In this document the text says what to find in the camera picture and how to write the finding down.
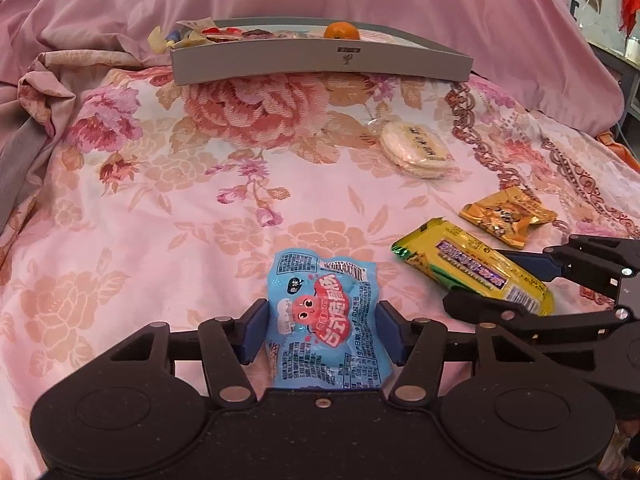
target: wrapped candy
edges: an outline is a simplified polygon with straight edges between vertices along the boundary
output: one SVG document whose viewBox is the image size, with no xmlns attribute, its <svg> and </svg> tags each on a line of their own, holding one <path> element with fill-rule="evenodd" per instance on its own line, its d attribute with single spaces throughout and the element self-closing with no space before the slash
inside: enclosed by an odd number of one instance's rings
<svg viewBox="0 0 640 480">
<path fill-rule="evenodd" d="M 558 218 L 557 213 L 545 209 L 519 187 L 509 187 L 467 204 L 459 215 L 516 249 L 524 247 L 530 225 L 547 224 Z"/>
</svg>

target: snack package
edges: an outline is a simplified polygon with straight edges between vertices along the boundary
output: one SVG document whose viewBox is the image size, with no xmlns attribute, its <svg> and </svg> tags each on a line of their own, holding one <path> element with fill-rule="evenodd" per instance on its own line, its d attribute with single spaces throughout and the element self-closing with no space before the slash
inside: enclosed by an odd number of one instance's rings
<svg viewBox="0 0 640 480">
<path fill-rule="evenodd" d="M 460 171 L 437 134 L 422 124 L 389 122 L 382 128 L 379 142 L 389 160 L 421 178 L 440 178 Z"/>
<path fill-rule="evenodd" d="M 545 209 L 519 187 L 509 187 L 467 204 L 459 215 L 516 249 L 524 247 L 530 225 L 546 224 L 558 218 L 558 213 Z"/>
<path fill-rule="evenodd" d="M 378 339 L 376 266 L 290 249 L 269 272 L 265 346 L 274 388 L 379 388 L 391 363 Z"/>
<path fill-rule="evenodd" d="M 458 286 L 549 316 L 554 297 L 546 285 L 498 251 L 442 218 L 432 218 L 391 250 L 447 288 Z"/>
<path fill-rule="evenodd" d="M 190 28 L 198 33 L 203 30 L 207 30 L 208 28 L 216 27 L 216 22 L 214 22 L 212 18 L 202 18 L 201 20 L 181 20 L 180 22 L 175 23 L 177 23 L 177 25 Z"/>
</svg>

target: plastic bag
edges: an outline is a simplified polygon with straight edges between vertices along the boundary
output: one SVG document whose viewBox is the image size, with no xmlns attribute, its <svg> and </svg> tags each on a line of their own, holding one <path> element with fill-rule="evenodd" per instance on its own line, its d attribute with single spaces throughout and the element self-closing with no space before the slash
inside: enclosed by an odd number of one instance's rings
<svg viewBox="0 0 640 480">
<path fill-rule="evenodd" d="M 378 339 L 376 266 L 290 249 L 269 273 L 266 337 L 274 388 L 379 388 L 391 363 Z"/>
<path fill-rule="evenodd" d="M 432 218 L 391 247 L 398 257 L 447 288 L 513 301 L 537 316 L 554 312 L 546 285 L 457 225 Z"/>
<path fill-rule="evenodd" d="M 457 177 L 460 168 L 440 137 L 423 124 L 390 121 L 378 139 L 396 166 L 420 178 Z"/>
</svg>

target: yellow wrapper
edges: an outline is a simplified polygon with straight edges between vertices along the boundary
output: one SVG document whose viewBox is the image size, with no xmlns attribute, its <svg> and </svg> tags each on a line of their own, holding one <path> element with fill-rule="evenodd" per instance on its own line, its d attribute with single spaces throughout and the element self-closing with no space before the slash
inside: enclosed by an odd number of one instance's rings
<svg viewBox="0 0 640 480">
<path fill-rule="evenodd" d="M 458 286 L 549 316 L 554 297 L 539 279 L 457 225 L 432 218 L 398 240 L 391 250 L 447 288 Z"/>
<path fill-rule="evenodd" d="M 510 187 L 467 204 L 459 215 L 516 249 L 524 247 L 530 225 L 546 224 L 558 218 L 557 213 L 542 207 L 519 187 Z"/>
<path fill-rule="evenodd" d="M 149 37 L 146 38 L 146 40 L 148 41 L 151 50 L 156 54 L 164 54 L 166 51 L 166 40 L 162 37 L 162 29 L 160 29 L 159 25 L 151 31 L 151 34 L 149 34 Z"/>
</svg>

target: pink blanket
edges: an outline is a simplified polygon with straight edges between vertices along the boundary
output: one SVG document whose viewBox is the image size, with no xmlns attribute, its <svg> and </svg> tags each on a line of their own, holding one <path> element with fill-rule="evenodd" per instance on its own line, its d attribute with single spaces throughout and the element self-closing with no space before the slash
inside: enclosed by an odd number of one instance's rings
<svg viewBox="0 0 640 480">
<path fill-rule="evenodd" d="M 499 247 L 457 212 L 520 186 L 559 214 L 532 232 L 528 250 L 575 232 L 640 237 L 638 174 L 479 77 L 292 74 L 179 88 L 168 67 L 112 68 L 97 88 L 79 90 L 100 67 L 133 62 L 50 53 L 18 91 L 61 140 L 42 192 L 26 197 L 0 234 L 8 251 L 0 260 L 2 480 L 33 480 L 43 467 L 27 421 L 44 390 L 154 320 L 188 330 L 238 316 L 265 295 L 277 250 L 374 261 L 381 298 L 405 317 L 469 330 L 444 314 L 442 288 L 390 250 L 425 219 L 444 216 Z M 437 132 L 460 175 L 399 173 L 371 137 L 398 118 Z M 552 289 L 559 312 L 610 305 L 564 280 Z M 198 365 L 179 365 L 178 376 L 205 391 Z M 259 392 L 269 384 L 263 352 L 246 371 Z M 466 373 L 447 365 L 443 391 Z M 620 460 L 612 448 L 602 467 Z"/>
<path fill-rule="evenodd" d="M 47 50 L 125 50 L 164 64 L 145 39 L 158 24 L 205 16 L 310 16 L 377 23 L 435 40 L 527 109 L 596 136 L 622 94 L 570 16 L 567 0 L 2 0 L 0 80 L 15 84 Z"/>
</svg>

